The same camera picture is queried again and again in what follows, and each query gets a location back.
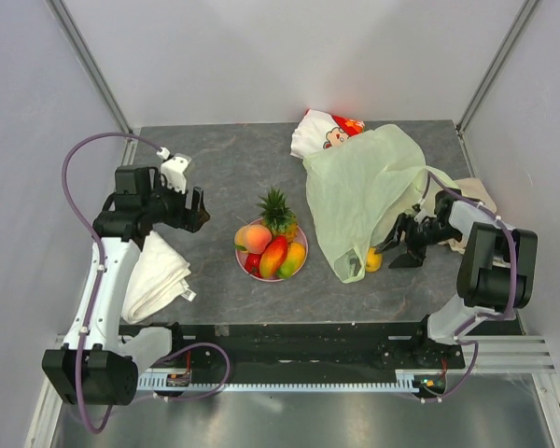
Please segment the small yellow fake fruit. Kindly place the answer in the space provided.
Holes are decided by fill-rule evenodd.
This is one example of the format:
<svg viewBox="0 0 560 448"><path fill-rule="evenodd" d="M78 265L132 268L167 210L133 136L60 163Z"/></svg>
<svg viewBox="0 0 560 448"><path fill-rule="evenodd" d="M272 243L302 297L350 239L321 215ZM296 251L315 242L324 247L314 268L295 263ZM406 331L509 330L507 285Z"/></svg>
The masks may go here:
<svg viewBox="0 0 560 448"><path fill-rule="evenodd" d="M382 264L383 254L378 252L375 247L371 247L367 253L365 271L367 273L375 273L382 267Z"/></svg>

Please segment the fake peach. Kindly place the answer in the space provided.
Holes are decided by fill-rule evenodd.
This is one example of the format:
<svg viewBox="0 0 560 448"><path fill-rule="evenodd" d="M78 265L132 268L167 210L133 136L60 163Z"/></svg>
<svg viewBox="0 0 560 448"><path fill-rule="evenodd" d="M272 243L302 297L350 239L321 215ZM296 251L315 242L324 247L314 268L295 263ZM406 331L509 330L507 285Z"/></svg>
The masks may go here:
<svg viewBox="0 0 560 448"><path fill-rule="evenodd" d="M251 254L262 254L272 238L270 230L260 224L249 225L243 231L244 247Z"/></svg>

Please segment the green avocado print plastic bag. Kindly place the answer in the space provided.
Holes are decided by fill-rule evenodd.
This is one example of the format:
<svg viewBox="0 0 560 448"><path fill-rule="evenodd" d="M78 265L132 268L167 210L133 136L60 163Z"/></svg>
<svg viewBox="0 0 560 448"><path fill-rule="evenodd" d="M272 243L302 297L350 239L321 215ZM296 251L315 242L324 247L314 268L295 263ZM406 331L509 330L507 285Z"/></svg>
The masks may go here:
<svg viewBox="0 0 560 448"><path fill-rule="evenodd" d="M448 174L426 164L420 146L395 124L308 155L303 166L318 245L346 284L364 278L365 270L355 265L364 265L397 216L421 200L429 171L446 187L455 186Z"/></svg>

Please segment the fake red bell pepper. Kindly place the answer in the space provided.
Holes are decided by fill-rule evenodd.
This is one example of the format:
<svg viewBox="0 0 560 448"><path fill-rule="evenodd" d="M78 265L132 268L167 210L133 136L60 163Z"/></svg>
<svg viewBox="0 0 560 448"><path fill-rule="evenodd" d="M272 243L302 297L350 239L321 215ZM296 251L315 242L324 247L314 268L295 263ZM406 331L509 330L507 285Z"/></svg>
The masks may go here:
<svg viewBox="0 0 560 448"><path fill-rule="evenodd" d="M252 276L261 278L259 271L259 264L261 260L261 254L249 253L245 259L245 270Z"/></svg>

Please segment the fake pineapple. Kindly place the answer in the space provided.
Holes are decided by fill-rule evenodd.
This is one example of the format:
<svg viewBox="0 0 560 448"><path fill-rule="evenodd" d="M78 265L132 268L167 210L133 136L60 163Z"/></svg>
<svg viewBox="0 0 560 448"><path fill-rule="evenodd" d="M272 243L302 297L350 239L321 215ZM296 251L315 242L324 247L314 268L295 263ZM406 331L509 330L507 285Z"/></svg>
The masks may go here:
<svg viewBox="0 0 560 448"><path fill-rule="evenodd" d="M295 239L298 220L287 205L286 195L280 189L270 187L265 195L259 197L258 207L262 225L273 237L284 236L290 243Z"/></svg>

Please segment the fake red orange mango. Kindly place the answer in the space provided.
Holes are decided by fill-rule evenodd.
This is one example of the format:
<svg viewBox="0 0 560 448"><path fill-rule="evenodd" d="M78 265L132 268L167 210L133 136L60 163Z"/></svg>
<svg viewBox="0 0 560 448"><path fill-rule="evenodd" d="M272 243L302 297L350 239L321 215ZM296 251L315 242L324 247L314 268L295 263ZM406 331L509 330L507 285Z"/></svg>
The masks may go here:
<svg viewBox="0 0 560 448"><path fill-rule="evenodd" d="M259 271L264 279L272 278L284 262L288 251L288 240L285 236L275 237L261 255Z"/></svg>

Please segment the fake yellow pear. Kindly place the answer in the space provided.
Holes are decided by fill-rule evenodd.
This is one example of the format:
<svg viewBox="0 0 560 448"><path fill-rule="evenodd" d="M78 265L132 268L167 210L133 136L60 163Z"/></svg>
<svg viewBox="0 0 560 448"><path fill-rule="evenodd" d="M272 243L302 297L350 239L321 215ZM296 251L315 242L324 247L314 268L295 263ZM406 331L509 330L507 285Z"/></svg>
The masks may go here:
<svg viewBox="0 0 560 448"><path fill-rule="evenodd" d="M245 225L240 228L234 235L234 247L236 250L242 253L247 253L248 249L245 246L245 233L247 232L249 225Z"/></svg>

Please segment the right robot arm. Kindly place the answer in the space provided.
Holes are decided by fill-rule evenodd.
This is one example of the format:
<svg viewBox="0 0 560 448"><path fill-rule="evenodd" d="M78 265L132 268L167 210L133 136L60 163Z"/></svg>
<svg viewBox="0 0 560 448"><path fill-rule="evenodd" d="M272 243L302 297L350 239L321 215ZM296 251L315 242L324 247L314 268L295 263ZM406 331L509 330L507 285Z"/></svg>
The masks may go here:
<svg viewBox="0 0 560 448"><path fill-rule="evenodd" d="M485 320L508 320L531 299L538 236L504 223L477 201L441 191L434 215L419 205L415 215L401 213L386 238L376 246L384 253L404 244L391 269L418 268L427 248L451 239L466 242L456 278L456 294L423 321L422 336L409 343L411 361L430 367L442 356L442 345L456 345Z"/></svg>

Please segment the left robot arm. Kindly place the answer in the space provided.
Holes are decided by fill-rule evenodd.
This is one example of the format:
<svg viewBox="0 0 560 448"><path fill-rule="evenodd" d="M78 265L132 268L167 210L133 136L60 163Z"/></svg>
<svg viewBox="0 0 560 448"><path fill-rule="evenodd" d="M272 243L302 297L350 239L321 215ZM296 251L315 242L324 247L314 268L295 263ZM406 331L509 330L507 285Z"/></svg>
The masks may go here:
<svg viewBox="0 0 560 448"><path fill-rule="evenodd" d="M127 343L119 325L136 324L178 296L194 297L189 263L153 229L196 232L208 221L202 189L187 190L188 166L176 155L160 167L116 170L115 190L92 225L97 240L76 317L62 347L42 359L64 402L127 405L141 373L158 361L175 367L185 359L175 325L140 328Z"/></svg>

